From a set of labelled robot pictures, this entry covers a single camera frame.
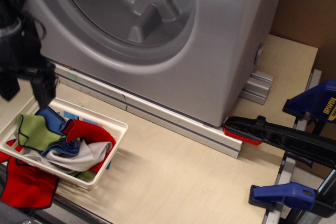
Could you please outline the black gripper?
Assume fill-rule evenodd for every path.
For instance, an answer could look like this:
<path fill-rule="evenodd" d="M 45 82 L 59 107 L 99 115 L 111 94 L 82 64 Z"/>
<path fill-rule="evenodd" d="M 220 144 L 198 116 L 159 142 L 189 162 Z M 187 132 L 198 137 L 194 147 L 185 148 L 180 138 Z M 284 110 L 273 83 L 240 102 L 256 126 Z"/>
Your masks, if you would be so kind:
<path fill-rule="evenodd" d="M 14 22 L 1 28 L 1 97 L 10 101 L 19 91 L 17 77 L 29 79 L 40 109 L 56 97 L 55 65 L 41 53 L 34 22 Z"/>

